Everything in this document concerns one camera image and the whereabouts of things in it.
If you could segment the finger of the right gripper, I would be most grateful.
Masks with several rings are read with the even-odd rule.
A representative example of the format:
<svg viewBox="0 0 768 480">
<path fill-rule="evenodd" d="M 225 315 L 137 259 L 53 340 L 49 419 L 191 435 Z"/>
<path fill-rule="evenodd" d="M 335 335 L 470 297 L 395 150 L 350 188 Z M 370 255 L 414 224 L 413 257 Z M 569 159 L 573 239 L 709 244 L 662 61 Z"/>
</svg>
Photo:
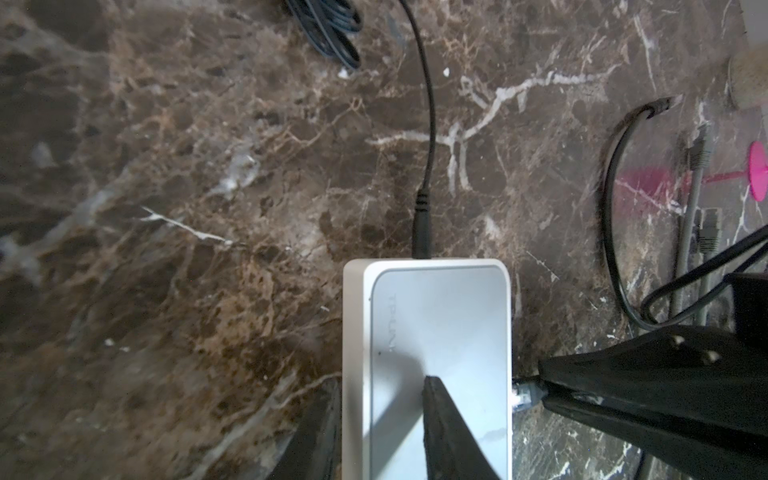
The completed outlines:
<svg viewBox="0 0 768 480">
<path fill-rule="evenodd" d="M 691 420 L 765 420 L 767 354 L 712 327 L 673 326 L 539 362 L 542 380 Z"/>
<path fill-rule="evenodd" d="M 626 441 L 695 479 L 765 479 L 767 437 L 549 395 L 544 407 Z"/>
</svg>

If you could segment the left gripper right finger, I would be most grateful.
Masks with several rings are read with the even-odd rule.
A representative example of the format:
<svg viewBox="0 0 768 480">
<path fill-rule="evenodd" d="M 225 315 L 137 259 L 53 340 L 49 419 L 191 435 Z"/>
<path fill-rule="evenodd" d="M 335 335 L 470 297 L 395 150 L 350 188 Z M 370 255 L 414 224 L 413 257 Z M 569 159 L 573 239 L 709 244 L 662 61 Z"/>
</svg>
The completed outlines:
<svg viewBox="0 0 768 480">
<path fill-rule="evenodd" d="M 422 403 L 423 443 L 430 480 L 500 479 L 440 378 L 425 377 Z"/>
</svg>

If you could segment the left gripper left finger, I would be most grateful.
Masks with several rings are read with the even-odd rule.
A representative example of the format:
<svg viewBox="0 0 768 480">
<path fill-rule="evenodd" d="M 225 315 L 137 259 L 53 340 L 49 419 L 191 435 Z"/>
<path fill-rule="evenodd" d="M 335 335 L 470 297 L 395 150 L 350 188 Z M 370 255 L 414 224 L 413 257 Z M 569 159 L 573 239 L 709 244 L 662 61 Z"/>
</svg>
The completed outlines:
<svg viewBox="0 0 768 480">
<path fill-rule="evenodd" d="M 340 458 L 342 387 L 325 380 L 268 479 L 333 479 Z"/>
</svg>

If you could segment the white network switch box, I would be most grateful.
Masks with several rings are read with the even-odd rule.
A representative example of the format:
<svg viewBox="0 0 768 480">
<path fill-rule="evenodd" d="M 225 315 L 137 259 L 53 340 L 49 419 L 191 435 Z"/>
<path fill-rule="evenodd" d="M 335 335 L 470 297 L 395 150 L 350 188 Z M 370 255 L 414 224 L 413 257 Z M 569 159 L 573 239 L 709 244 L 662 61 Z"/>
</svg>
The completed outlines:
<svg viewBox="0 0 768 480">
<path fill-rule="evenodd" d="M 494 473 L 512 475 L 512 312 L 495 259 L 356 259 L 343 270 L 342 475 L 424 479 L 422 390 L 445 385 Z"/>
</svg>

